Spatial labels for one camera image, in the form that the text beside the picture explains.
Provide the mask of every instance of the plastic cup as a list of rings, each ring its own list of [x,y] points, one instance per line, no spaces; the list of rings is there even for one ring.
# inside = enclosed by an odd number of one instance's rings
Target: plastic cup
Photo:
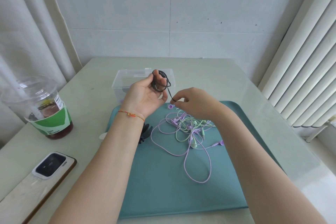
[[[4,104],[50,139],[60,139],[71,132],[74,126],[54,80],[38,75],[18,83],[20,89],[6,87],[2,91],[0,100]]]

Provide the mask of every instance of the clear plastic box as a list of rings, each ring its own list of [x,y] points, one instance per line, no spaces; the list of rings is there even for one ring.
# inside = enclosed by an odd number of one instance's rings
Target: clear plastic box
[[[124,97],[129,89],[129,87],[144,78],[146,78],[150,73],[153,72],[154,69],[151,68],[145,68],[145,69],[139,69],[139,70],[130,70],[130,69],[124,69],[119,70],[117,75],[114,78],[112,89],[114,90],[115,96],[117,97],[117,100],[121,103],[124,100]],[[166,73],[171,86],[169,87],[170,93],[172,96],[176,93],[176,83],[175,83],[175,77],[173,73],[173,69],[158,69]]]

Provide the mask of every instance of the smartphone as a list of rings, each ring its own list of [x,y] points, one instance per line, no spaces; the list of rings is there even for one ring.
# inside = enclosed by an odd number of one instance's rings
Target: smartphone
[[[65,154],[49,153],[0,201],[0,223],[28,223],[76,163]]]

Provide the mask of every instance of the black cable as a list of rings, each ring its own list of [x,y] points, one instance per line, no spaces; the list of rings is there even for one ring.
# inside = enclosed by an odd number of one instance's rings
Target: black cable
[[[171,83],[170,83],[170,81],[169,81],[169,79],[168,79],[166,73],[163,72],[163,71],[161,71],[161,70],[159,70],[159,75],[161,75],[163,78],[166,78],[167,84],[166,84],[166,85],[162,85],[161,83],[159,83],[159,82],[156,80],[155,75],[154,75],[154,76],[153,76],[153,81],[151,82],[151,86],[152,86],[152,88],[153,88],[156,92],[163,92],[165,89],[167,89],[168,92],[169,92],[169,95],[170,95],[171,99],[172,99],[174,102],[176,102],[176,101],[173,99],[173,97],[171,96],[171,94],[170,94],[169,87],[171,86]],[[156,86],[157,84],[160,85],[160,86],[162,86],[162,87],[165,87],[165,88],[164,88],[163,90],[159,90],[159,89],[157,88],[157,86]]]

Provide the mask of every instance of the white curtain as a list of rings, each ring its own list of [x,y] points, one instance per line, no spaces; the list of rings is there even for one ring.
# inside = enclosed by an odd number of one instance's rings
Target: white curtain
[[[58,89],[82,68],[56,0],[0,0],[0,55],[16,78],[42,74]],[[0,103],[0,144],[23,125]]]

